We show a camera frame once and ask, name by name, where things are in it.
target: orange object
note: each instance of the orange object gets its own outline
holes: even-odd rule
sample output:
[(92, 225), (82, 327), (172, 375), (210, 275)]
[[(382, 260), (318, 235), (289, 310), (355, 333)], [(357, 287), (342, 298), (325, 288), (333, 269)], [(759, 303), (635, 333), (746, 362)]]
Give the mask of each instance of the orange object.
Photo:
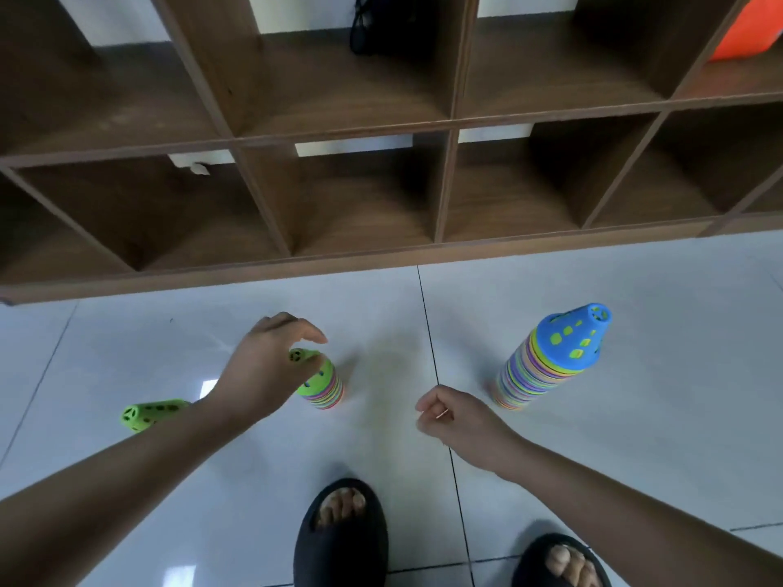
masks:
[(783, 0), (750, 0), (710, 61), (748, 58), (772, 47), (783, 31)]

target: tiled floor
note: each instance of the tiled floor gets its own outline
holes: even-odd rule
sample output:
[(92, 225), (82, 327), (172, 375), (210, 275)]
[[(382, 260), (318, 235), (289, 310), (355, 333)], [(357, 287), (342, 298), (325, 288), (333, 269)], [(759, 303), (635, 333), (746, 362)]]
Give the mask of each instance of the tiled floor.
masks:
[(544, 315), (601, 301), (615, 322), (598, 365), (504, 419), (783, 554), (782, 285), (776, 232), (0, 307), (0, 496), (126, 437), (127, 404), (196, 399), (261, 315), (286, 310), (330, 338), (346, 402), (319, 412), (291, 399), (84, 584), (289, 584), (301, 516), (354, 473), (389, 520), (388, 585), (508, 585), (530, 540), (569, 530), (418, 434), (414, 404), (436, 370), (485, 398), (484, 380)]

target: forearm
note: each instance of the forearm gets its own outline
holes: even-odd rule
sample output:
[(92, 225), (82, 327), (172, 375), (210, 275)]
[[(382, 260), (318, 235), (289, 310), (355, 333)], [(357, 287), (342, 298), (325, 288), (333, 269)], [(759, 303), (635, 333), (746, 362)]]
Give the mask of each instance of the forearm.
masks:
[(0, 582), (75, 585), (248, 424), (207, 401), (0, 503)]
[(499, 475), (533, 493), (635, 587), (783, 582), (783, 559), (525, 439)]

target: human hand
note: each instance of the human hand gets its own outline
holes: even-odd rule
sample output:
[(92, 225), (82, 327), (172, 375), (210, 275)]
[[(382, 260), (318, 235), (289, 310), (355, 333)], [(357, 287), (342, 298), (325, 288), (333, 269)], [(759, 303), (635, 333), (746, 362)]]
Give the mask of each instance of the human hand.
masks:
[(472, 466), (507, 474), (520, 441), (487, 404), (446, 385), (436, 385), (416, 403), (416, 428), (441, 440)]
[(323, 364), (321, 355), (292, 362), (288, 351), (299, 340), (327, 343), (323, 332), (306, 319), (290, 313), (264, 317), (242, 338), (204, 400), (246, 424), (274, 413)]

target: slide sandal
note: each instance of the slide sandal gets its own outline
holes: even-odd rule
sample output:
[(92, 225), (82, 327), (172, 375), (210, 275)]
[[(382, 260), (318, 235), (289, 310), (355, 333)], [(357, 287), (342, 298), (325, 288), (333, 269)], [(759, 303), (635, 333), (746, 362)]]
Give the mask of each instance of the slide sandal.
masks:
[(604, 567), (592, 550), (578, 539), (565, 534), (545, 534), (528, 546), (514, 572), (512, 587), (571, 587), (571, 583), (563, 577), (555, 577), (544, 563), (546, 554), (552, 549), (552, 546), (558, 544), (570, 545), (574, 550), (582, 552), (585, 560), (595, 565), (595, 572), (602, 586), (612, 587)]
[[(323, 500), (340, 488), (361, 492), (361, 516), (316, 529)], [(383, 587), (388, 567), (388, 533), (380, 501), (367, 484), (343, 478), (324, 488), (299, 528), (294, 551), (294, 587)]]

